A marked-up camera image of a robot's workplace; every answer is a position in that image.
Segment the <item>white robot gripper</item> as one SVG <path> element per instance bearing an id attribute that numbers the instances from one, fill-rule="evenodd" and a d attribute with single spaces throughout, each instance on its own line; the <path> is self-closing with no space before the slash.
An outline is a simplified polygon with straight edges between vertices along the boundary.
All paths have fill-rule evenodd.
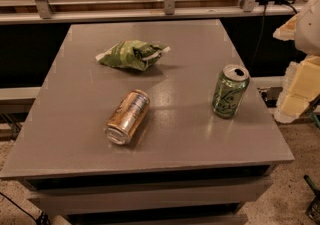
<path id="1" fill-rule="evenodd" d="M 293 40 L 295 47 L 307 54 L 300 63 L 289 64 L 276 104 L 275 120 L 291 123 L 320 95 L 320 0 L 309 0 L 298 14 L 275 30 L 273 37 Z"/>

